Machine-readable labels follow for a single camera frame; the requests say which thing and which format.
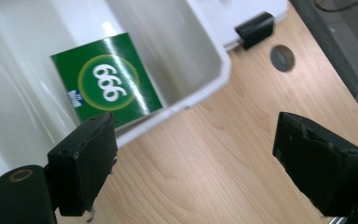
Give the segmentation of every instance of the wooden surface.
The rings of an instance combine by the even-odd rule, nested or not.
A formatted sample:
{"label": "wooden surface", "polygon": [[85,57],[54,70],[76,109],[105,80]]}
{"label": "wooden surface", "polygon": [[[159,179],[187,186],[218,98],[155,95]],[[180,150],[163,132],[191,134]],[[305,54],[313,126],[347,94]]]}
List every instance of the wooden surface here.
{"label": "wooden surface", "polygon": [[[269,60],[280,44],[296,56],[289,73]],[[230,57],[221,91],[119,151],[94,224],[328,223],[272,156],[278,113],[313,119],[358,146],[358,105],[291,7],[273,37]]]}

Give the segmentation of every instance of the light wood tabletop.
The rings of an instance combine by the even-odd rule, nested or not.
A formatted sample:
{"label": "light wood tabletop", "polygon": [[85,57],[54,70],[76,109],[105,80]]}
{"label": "light wood tabletop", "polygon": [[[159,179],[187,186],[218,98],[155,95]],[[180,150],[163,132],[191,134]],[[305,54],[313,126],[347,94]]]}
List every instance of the light wood tabletop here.
{"label": "light wood tabletop", "polygon": [[[292,71],[271,64],[276,45],[295,54]],[[329,222],[272,156],[277,118],[297,113],[358,146],[358,104],[291,6],[272,37],[229,55],[221,91],[118,152],[94,224]]]}

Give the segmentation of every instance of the white number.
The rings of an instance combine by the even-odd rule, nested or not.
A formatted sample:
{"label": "white number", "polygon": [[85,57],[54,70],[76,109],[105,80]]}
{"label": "white number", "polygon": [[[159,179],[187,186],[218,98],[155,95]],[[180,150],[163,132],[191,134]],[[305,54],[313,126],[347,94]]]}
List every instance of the white number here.
{"label": "white number", "polygon": [[113,66],[100,64],[92,70],[92,74],[98,78],[98,86],[103,90],[103,98],[105,100],[109,102],[116,101],[119,92],[122,95],[127,95],[127,92],[123,88],[115,86],[115,82],[118,85],[121,85],[122,82],[118,77],[113,76],[113,74],[117,74],[117,70]]}

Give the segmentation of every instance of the white bin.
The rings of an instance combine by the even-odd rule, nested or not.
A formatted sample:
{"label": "white bin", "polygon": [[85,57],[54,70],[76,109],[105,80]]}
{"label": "white bin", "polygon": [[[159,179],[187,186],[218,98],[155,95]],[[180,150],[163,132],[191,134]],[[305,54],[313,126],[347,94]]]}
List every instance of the white bin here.
{"label": "white bin", "polygon": [[221,88],[230,61],[198,14],[191,0],[0,0],[0,175],[46,165],[78,125],[49,55],[130,33],[165,109],[121,130],[120,147]]}

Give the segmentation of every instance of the wire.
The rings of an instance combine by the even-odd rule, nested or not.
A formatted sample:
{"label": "wire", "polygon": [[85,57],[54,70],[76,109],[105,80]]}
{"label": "wire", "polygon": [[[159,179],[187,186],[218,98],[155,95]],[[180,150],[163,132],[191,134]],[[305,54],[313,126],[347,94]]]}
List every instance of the wire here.
{"label": "wire", "polygon": [[345,7],[340,7],[340,8],[337,8],[337,9],[328,9],[328,8],[324,8],[322,7],[317,1],[313,1],[313,4],[321,11],[323,12],[340,12],[340,11],[345,11],[345,10],[348,10],[350,8],[353,8],[353,7],[356,7],[358,5],[358,1],[357,2],[354,2],[348,6],[345,6]]}

